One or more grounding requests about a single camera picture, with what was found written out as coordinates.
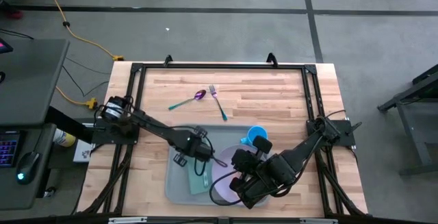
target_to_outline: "red shoe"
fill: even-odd
[[[9,5],[6,1],[0,3],[0,11],[2,11],[8,18],[20,19],[23,17],[23,12]]]

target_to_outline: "blue mug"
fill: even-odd
[[[243,145],[252,146],[256,136],[262,136],[268,139],[268,132],[265,130],[265,128],[259,125],[255,125],[249,129],[248,134],[246,135],[245,138],[242,138],[240,140],[240,143]]]

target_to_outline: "silver fork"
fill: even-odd
[[[220,113],[222,114],[222,119],[223,119],[224,121],[226,121],[228,118],[227,118],[227,115],[224,113],[224,110],[222,110],[222,107],[221,107],[220,104],[219,104],[218,93],[216,93],[216,90],[214,89],[214,85],[213,85],[213,84],[210,85],[209,88],[210,88],[210,93],[211,93],[211,95],[212,95],[213,98],[216,100],[216,103],[217,103],[218,106],[219,106]]]

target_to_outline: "yellow plug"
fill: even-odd
[[[97,100],[96,98],[91,98],[89,101],[85,102],[85,105],[88,106],[89,109],[93,110],[97,108]]]
[[[124,61],[125,60],[123,55],[114,55],[112,57],[112,59],[113,59],[113,61]]]

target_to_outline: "gray floor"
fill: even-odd
[[[52,4],[52,0],[10,0]],[[305,8],[304,0],[60,0],[63,5],[142,6],[164,8]],[[436,0],[312,0],[314,9],[438,10]],[[67,12],[75,33],[95,40],[127,60],[247,61],[265,60],[274,52],[282,62],[315,62],[307,15]],[[359,170],[370,214],[438,222],[438,173],[400,177],[398,170],[418,163],[395,110],[380,114],[376,106],[409,86],[437,63],[438,17],[316,16],[324,62],[334,63],[344,105],[356,132]],[[0,18],[0,27],[35,38],[69,38],[68,56],[109,72],[112,60],[99,49],[74,40],[57,12],[25,12],[21,21]],[[108,79],[71,62],[65,67],[85,91]],[[65,73],[58,83],[82,98]],[[102,100],[106,87],[92,96]],[[73,117],[91,117],[57,93],[53,105]],[[68,214],[80,191],[84,170],[60,173],[60,191],[21,216]],[[18,212],[0,212],[0,219]]]

